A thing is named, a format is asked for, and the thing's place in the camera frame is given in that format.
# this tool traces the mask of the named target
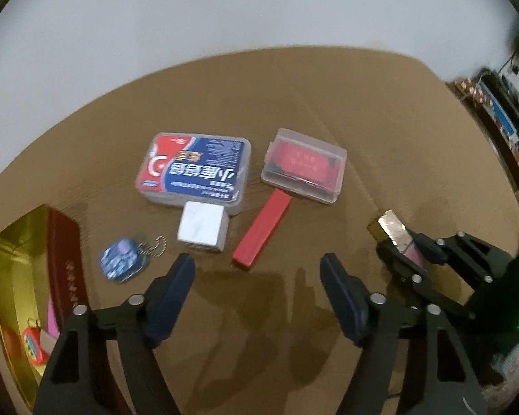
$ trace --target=plastic container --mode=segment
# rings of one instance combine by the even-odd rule
[[[266,183],[331,204],[342,189],[347,152],[300,132],[281,128],[265,155]]]
[[[240,137],[162,132],[156,135],[135,187],[149,200],[183,207],[187,201],[242,209],[251,146]]]

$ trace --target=open box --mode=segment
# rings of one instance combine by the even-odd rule
[[[79,227],[43,205],[0,233],[0,343],[29,410],[46,365],[29,361],[20,337],[31,321],[47,328],[49,298],[60,329],[75,305],[88,304]]]

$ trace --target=red rectangular block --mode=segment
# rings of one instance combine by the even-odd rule
[[[252,226],[233,252],[233,259],[240,265],[250,268],[263,246],[277,227],[292,197],[282,190],[275,189],[258,214]]]

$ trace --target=white block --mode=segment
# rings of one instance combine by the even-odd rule
[[[223,251],[227,228],[228,214],[224,206],[187,201],[177,240],[195,248]]]

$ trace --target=screw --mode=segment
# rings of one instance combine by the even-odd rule
[[[427,306],[427,311],[433,315],[440,315],[440,307],[438,307],[436,304],[429,304]]]
[[[369,299],[373,301],[375,304],[385,304],[386,303],[386,296],[382,293],[371,293],[371,296],[369,296]]]
[[[79,305],[75,306],[75,309],[73,309],[73,313],[75,315],[82,315],[82,314],[86,313],[86,310],[87,310],[87,306],[85,306],[84,304],[79,304]]]
[[[138,305],[144,303],[144,296],[142,296],[140,294],[136,294],[136,295],[130,296],[128,301],[131,306],[138,306]]]

